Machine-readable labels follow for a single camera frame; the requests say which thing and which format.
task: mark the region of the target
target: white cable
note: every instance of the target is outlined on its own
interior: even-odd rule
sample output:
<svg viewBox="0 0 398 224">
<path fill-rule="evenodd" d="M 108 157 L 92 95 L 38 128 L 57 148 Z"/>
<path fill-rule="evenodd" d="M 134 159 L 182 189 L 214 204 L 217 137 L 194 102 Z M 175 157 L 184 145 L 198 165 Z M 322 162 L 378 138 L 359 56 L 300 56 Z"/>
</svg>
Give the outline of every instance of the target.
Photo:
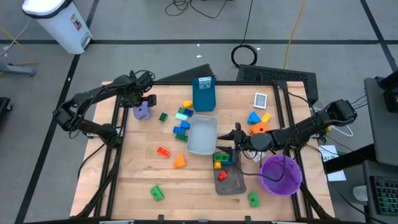
<svg viewBox="0 0 398 224">
<path fill-rule="evenodd" d="M 23 30 L 16 36 L 16 38 L 11 42 L 11 44 L 8 46 L 8 48 L 7 48 L 6 50 L 4 50 L 4 51 L 0 54 L 0 57 L 3 56 L 5 53 L 7 53 L 7 52 L 11 49 L 11 47 L 14 45 L 15 41 L 25 32 L 26 27 L 29 25 L 29 22 L 30 22 L 30 17 L 28 17 L 27 22 L 26 22 L 26 25 L 25 25 L 25 27 L 23 28 Z"/>
<path fill-rule="evenodd" d="M 316 110 L 316 111 L 320 111 L 320 110 L 321 110 L 321 109 L 316 108 L 316 107 L 314 107 L 313 109 Z M 349 134 L 347 134 L 347 133 L 345 133 L 344 131 L 342 131 L 342 130 L 336 128 L 334 125 L 331 126 L 331 128 L 333 128 L 334 130 L 340 132 L 341 134 L 344 134 L 345 136 L 348 136 L 348 137 L 353 137 L 353 136 L 354 136 L 354 133 L 353 133 L 353 131 L 351 130 L 351 128 L 349 128 L 348 125 L 346 125 L 346 127 L 347 127 L 347 129 L 348 129 L 348 131 L 349 131 Z"/>
</svg>

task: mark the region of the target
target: green lego block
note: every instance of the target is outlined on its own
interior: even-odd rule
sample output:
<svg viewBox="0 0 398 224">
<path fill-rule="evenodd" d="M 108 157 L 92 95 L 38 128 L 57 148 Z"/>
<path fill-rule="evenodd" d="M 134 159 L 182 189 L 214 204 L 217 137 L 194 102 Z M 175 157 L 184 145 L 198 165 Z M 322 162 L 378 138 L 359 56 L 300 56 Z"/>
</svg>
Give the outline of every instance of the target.
<svg viewBox="0 0 398 224">
<path fill-rule="evenodd" d="M 183 134 L 176 134 L 175 138 L 180 140 L 180 141 L 183 141 L 183 142 L 187 142 L 188 141 L 188 136 L 185 136 Z"/>
<path fill-rule="evenodd" d="M 214 161 L 228 162 L 229 155 L 227 153 L 216 153 L 214 154 Z"/>
<path fill-rule="evenodd" d="M 162 191 L 159 189 L 157 185 L 155 185 L 152 190 L 150 190 L 150 194 L 154 196 L 155 201 L 161 200 L 164 198 Z"/>
<path fill-rule="evenodd" d="M 162 113 L 162 114 L 160 115 L 159 121 L 165 121 L 166 119 L 167 119 L 167 114 Z"/>
<path fill-rule="evenodd" d="M 178 109 L 178 113 L 180 113 L 180 114 L 184 114 L 184 111 L 185 111 L 185 109 L 184 109 L 184 108 L 180 108 L 180 109 Z"/>
<path fill-rule="evenodd" d="M 259 201 L 259 197 L 257 196 L 257 193 L 253 192 L 253 193 L 250 193 L 248 196 L 249 196 L 249 200 L 250 200 L 250 206 L 260 207 L 260 201 Z"/>
</svg>

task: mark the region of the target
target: wooden tabletop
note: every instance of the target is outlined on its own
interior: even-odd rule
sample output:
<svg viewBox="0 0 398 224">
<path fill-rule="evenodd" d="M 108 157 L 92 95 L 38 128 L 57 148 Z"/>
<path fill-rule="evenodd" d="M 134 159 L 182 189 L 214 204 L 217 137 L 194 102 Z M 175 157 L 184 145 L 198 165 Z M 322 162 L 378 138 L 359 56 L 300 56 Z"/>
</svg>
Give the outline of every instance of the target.
<svg viewBox="0 0 398 224">
<path fill-rule="evenodd" d="M 306 98 L 302 82 L 288 82 L 289 91 Z M 268 95 L 265 110 L 253 107 L 254 94 Z M 182 101 L 192 99 L 192 87 L 188 85 L 155 85 L 149 94 L 157 95 L 157 105 L 152 108 L 150 120 L 136 120 L 129 110 L 124 136 L 123 151 L 119 168 L 118 182 L 113 205 L 113 219 L 155 220 L 159 214 L 166 220 L 243 220 L 250 215 L 252 220 L 295 220 L 291 197 L 277 197 L 262 190 L 257 177 L 244 176 L 247 191 L 239 195 L 220 196 L 215 191 L 213 164 L 211 156 L 189 153 L 184 142 L 175 139 L 173 127 L 179 126 L 175 118 Z M 280 90 L 286 126 L 289 125 L 282 90 Z M 98 103 L 94 122 L 110 123 L 115 98 Z M 272 115 L 268 122 L 270 129 L 280 128 L 275 96 L 272 86 L 216 86 L 216 109 L 212 112 L 195 113 L 215 116 L 218 119 L 218 135 L 229 133 L 235 122 L 242 124 L 248 133 L 248 116 L 255 111 L 260 117 L 265 113 Z M 290 97 L 294 120 L 299 122 L 310 116 L 308 105 L 303 100 Z M 159 121 L 161 113 L 167 113 L 167 121 Z M 102 144 L 98 138 L 88 140 L 85 157 Z M 318 147 L 311 140 L 310 145 Z M 232 146 L 229 141 L 217 140 L 217 146 Z M 156 153 L 159 146 L 168 149 L 168 159 Z M 104 161 L 102 150 L 88 161 L 81 171 L 73 201 L 71 215 L 80 212 L 98 188 Z M 173 163 L 178 154 L 185 156 L 186 166 L 174 169 Z M 330 194 L 318 151 L 309 147 L 302 150 L 302 159 L 308 189 L 318 203 L 334 216 Z M 245 172 L 258 172 L 259 164 L 242 157 Z M 164 199 L 156 202 L 150 194 L 154 185 L 164 193 Z M 257 192 L 260 207 L 250 207 L 248 194 Z M 305 217 L 301 192 L 298 192 L 301 214 Z M 104 194 L 101 214 L 104 214 L 108 193 Z"/>
</svg>

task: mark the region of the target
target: purple block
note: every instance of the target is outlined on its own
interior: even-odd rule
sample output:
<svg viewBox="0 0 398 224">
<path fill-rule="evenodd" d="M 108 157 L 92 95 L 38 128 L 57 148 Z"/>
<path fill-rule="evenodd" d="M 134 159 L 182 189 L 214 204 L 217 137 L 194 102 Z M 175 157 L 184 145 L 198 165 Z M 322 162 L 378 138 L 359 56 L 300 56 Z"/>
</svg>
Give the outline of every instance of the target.
<svg viewBox="0 0 398 224">
<path fill-rule="evenodd" d="M 142 102 L 142 105 L 140 107 L 134 108 L 133 112 L 136 119 L 150 119 L 150 117 L 152 116 L 147 101 Z"/>
</svg>

